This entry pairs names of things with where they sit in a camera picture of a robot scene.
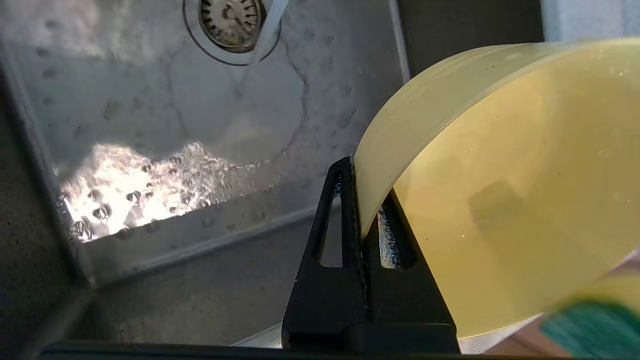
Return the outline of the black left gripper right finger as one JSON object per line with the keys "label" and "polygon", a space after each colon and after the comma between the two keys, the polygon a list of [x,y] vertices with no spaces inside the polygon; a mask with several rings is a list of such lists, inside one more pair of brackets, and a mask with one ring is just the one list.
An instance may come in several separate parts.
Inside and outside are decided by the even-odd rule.
{"label": "black left gripper right finger", "polygon": [[459,353],[457,327],[394,191],[363,245],[367,353]]}

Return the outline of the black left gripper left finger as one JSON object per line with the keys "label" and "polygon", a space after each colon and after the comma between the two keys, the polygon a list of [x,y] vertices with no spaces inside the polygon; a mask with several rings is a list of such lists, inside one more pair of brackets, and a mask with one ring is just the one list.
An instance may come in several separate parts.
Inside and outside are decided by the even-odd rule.
{"label": "black left gripper left finger", "polygon": [[[341,210],[338,238],[342,264],[338,268],[321,263],[334,198],[340,199]],[[342,350],[349,328],[366,321],[367,285],[360,235],[354,171],[347,156],[327,170],[282,321],[284,349]]]}

